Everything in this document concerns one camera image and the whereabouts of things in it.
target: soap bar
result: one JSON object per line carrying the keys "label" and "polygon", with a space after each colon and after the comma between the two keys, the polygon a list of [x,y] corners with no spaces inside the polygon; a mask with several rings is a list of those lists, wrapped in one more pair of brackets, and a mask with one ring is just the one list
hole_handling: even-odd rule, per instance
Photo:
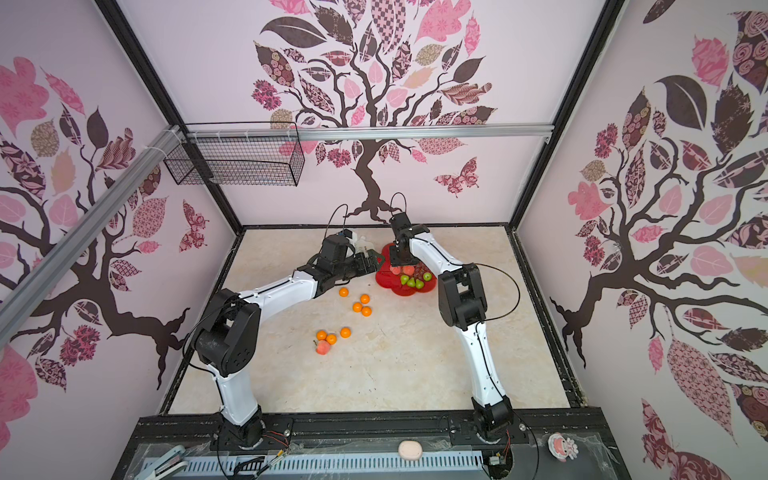
{"label": "soap bar", "polygon": [[422,457],[422,446],[415,440],[403,440],[397,452],[403,460],[415,461]]}

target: pink butterfly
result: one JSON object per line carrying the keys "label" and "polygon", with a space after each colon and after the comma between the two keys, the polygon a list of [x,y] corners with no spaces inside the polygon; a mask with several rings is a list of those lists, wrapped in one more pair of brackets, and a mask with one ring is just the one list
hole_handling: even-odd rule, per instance
{"label": "pink butterfly", "polygon": [[205,220],[203,214],[196,214],[194,208],[186,200],[184,200],[184,216],[187,218],[187,223],[190,224],[190,229],[181,237],[180,252],[205,245],[205,236],[200,231],[205,230],[205,223],[210,221]]}
{"label": "pink butterfly", "polygon": [[464,187],[477,187],[478,176],[475,175],[475,170],[478,169],[477,157],[472,158],[462,168],[462,172],[456,177],[455,175],[439,175],[435,177],[435,181],[441,185],[448,187],[448,192],[454,194],[458,198],[458,193],[464,190]]}

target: black wire mesh basket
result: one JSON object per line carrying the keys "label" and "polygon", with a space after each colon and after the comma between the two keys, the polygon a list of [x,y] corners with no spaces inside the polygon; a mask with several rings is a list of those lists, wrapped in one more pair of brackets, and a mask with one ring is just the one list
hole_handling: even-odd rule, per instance
{"label": "black wire mesh basket", "polygon": [[208,180],[229,185],[298,185],[304,152],[296,123],[248,124],[268,124],[271,131],[265,134],[265,128],[254,129],[251,134],[245,130],[195,133],[197,125],[214,124],[187,124],[192,132],[165,158],[165,166],[176,184],[196,185]]}

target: pink wall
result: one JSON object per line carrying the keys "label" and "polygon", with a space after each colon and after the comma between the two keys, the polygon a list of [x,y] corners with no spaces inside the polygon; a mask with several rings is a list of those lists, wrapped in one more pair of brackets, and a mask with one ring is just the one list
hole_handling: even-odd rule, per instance
{"label": "pink wall", "polygon": [[[0,8],[0,296],[165,126],[92,2],[13,3]],[[232,240],[203,187],[162,165],[142,184],[0,353],[3,479],[112,473]]]}
{"label": "pink wall", "polygon": [[[302,127],[355,127],[419,124],[421,116],[424,124],[551,122],[603,2],[121,4],[186,121],[272,118]],[[286,27],[293,24],[313,33]],[[185,38],[184,48],[168,38]],[[381,61],[367,53],[351,59],[360,45],[374,44],[382,46]],[[337,81],[324,77],[330,69]],[[389,218],[397,191],[408,197],[418,221],[503,222],[540,141],[462,138],[440,147],[402,139],[383,145],[396,159],[379,156],[383,142],[363,142],[359,156],[352,141],[305,142],[298,188],[224,191],[245,224],[325,223],[341,203],[359,211],[350,223],[375,223]],[[473,158],[468,170],[476,170],[462,176]]]}
{"label": "pink wall", "polygon": [[767,38],[765,2],[631,2],[521,226],[635,479],[765,477]]}

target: tree wall decal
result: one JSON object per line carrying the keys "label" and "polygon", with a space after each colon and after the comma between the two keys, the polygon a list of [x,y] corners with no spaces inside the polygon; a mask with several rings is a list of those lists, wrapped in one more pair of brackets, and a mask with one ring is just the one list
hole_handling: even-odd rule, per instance
{"label": "tree wall decal", "polygon": [[[295,121],[302,127],[355,127],[364,122],[370,127],[467,125],[484,124],[495,111],[474,106],[492,88],[490,83],[469,83],[483,58],[458,61],[478,47],[480,25],[474,15],[466,22],[461,38],[449,38],[462,31],[461,18],[471,8],[469,0],[458,0],[455,5],[452,0],[407,1],[415,5],[410,7],[416,15],[413,20],[421,16],[413,42],[420,38],[438,42],[424,45],[415,55],[410,37],[402,40],[410,23],[406,0],[371,0],[372,18],[367,23],[361,22],[367,12],[366,0],[323,5],[310,2],[312,12],[305,12],[295,2],[272,3],[292,15],[313,13],[320,26],[294,16],[275,18],[267,22],[262,33],[277,34],[293,48],[278,50],[262,45],[261,39],[254,42],[259,62],[272,83],[256,81],[252,97],[274,111],[273,122]],[[421,7],[429,8],[419,11]],[[302,51],[319,45],[327,47],[328,52],[307,60]],[[279,108],[288,101],[298,109]],[[444,104],[456,107],[444,111]],[[465,104],[469,107],[458,108]],[[398,209],[381,198],[381,188],[370,167],[374,159],[400,162],[403,154],[408,154],[426,162],[425,154],[446,154],[464,145],[458,138],[425,138],[416,143],[391,138],[303,142],[303,149],[305,153],[314,151],[318,164],[327,159],[337,168],[353,166],[367,195],[348,216],[368,212],[371,219],[384,223],[379,212]],[[476,184],[477,176],[470,175],[469,170],[466,173],[441,175],[435,180],[457,194]]]}
{"label": "tree wall decal", "polygon": [[[765,12],[732,15],[738,21],[740,45],[764,39],[768,33]],[[768,441],[765,388],[723,380],[726,375],[739,381],[766,381],[764,369],[739,353],[762,348],[768,333],[740,326],[738,316],[720,321],[706,310],[727,304],[768,315],[765,299],[745,298],[735,290],[744,282],[768,287],[768,257],[749,254],[768,248],[768,216],[742,218],[744,211],[766,202],[768,191],[765,142],[757,148],[742,145],[753,127],[758,132],[751,137],[762,129],[750,100],[753,87],[756,96],[766,90],[768,55],[760,55],[762,69],[753,62],[750,70],[740,67],[746,55],[734,52],[734,73],[726,79],[729,53],[723,43],[697,38],[693,58],[697,76],[705,83],[723,79],[714,105],[707,102],[707,93],[696,79],[672,75],[657,81],[666,90],[666,109],[652,107],[643,90],[631,104],[621,133],[616,124],[598,133],[594,149],[598,158],[581,171],[586,181],[568,195],[568,203],[585,220],[576,237],[584,239],[584,258],[591,265],[586,293],[576,310],[550,300],[565,320],[566,349],[572,336],[586,368],[582,330],[603,295],[620,292],[616,307],[629,307],[631,329],[649,319],[648,358],[654,371],[663,368],[666,348],[666,364],[674,380],[701,412],[733,436],[728,395],[733,391],[742,413]],[[741,85],[734,81],[736,74],[743,78]],[[680,137],[665,134],[667,119],[683,127],[675,130]],[[690,138],[709,135],[717,151],[708,152],[686,139],[689,129],[696,131]],[[653,183],[647,181],[659,176]],[[744,254],[726,255],[726,245],[731,250],[734,245],[744,249]],[[676,294],[681,287],[689,291],[693,287],[697,293]],[[657,323],[664,316],[671,338],[664,336]],[[702,353],[682,341],[682,332],[702,347],[727,347],[739,353]],[[754,405],[753,392],[760,397],[759,402],[755,400],[759,405]]]}
{"label": "tree wall decal", "polygon": [[[35,67],[29,60],[16,58],[14,63],[17,69],[24,68],[24,80],[28,84],[25,88],[31,91],[42,88],[48,93],[45,88],[34,84]],[[85,214],[95,204],[94,182],[104,181],[107,188],[111,187],[114,180],[107,172],[125,169],[136,154],[131,145],[131,129],[125,128],[122,136],[109,140],[107,125],[98,109],[85,119],[81,99],[69,85],[50,74],[46,74],[46,79],[61,99],[61,114],[58,121],[52,118],[35,127],[30,142],[38,156],[55,156],[49,174],[51,178],[46,178],[38,162],[49,159],[33,158],[14,141],[0,134],[0,154],[9,172],[9,177],[3,184],[11,185],[0,187],[0,232],[17,240],[14,244],[0,242],[0,269],[6,269],[16,262],[22,267],[22,273],[14,279],[0,274],[0,284],[10,290],[15,289],[37,266],[41,258],[51,251],[56,243],[52,235],[55,229],[66,233],[76,224],[78,212]],[[4,96],[3,100],[3,113],[8,115],[13,112],[13,102],[24,101],[24,98],[8,95]],[[83,122],[78,121],[67,106],[72,108],[76,115],[83,115],[86,120],[86,135],[81,134]],[[35,120],[46,115],[45,111],[42,116],[39,112],[33,113],[34,115],[30,114],[22,120]],[[61,144],[59,131],[55,129],[54,124],[58,124],[59,131],[67,138]],[[84,141],[84,137],[91,142],[90,145]],[[76,182],[76,167],[71,149],[78,151],[79,158],[76,161],[82,162],[79,165],[87,172],[87,180],[84,182]],[[41,317],[47,320],[46,323],[20,330],[11,338],[13,341],[21,336],[38,336],[27,358],[36,357],[35,371],[43,381],[66,390],[68,367],[93,359],[98,342],[105,337],[133,333],[148,336],[155,342],[159,355],[157,366],[160,370],[157,375],[157,388],[160,388],[168,350],[178,350],[183,345],[175,333],[179,331],[189,308],[184,309],[176,319],[163,324],[152,316],[136,316],[130,311],[121,311],[116,299],[116,295],[130,292],[126,278],[141,273],[128,259],[135,255],[153,253],[160,246],[150,240],[160,229],[165,216],[167,198],[151,197],[160,179],[161,170],[156,167],[131,195],[127,204],[91,242],[78,262],[72,265],[71,272],[76,276],[74,285],[40,303],[31,318]],[[46,190],[51,185],[53,192],[47,196]],[[30,215],[27,215],[28,209],[31,209]],[[139,239],[132,245],[128,242],[124,247],[118,245],[120,241],[131,236]],[[29,259],[29,250],[35,252],[35,259],[32,261]],[[69,319],[70,323],[81,323],[80,320],[84,323],[67,331],[63,324],[65,319]],[[62,333],[65,339],[59,346],[60,351],[57,351],[54,346]]]}

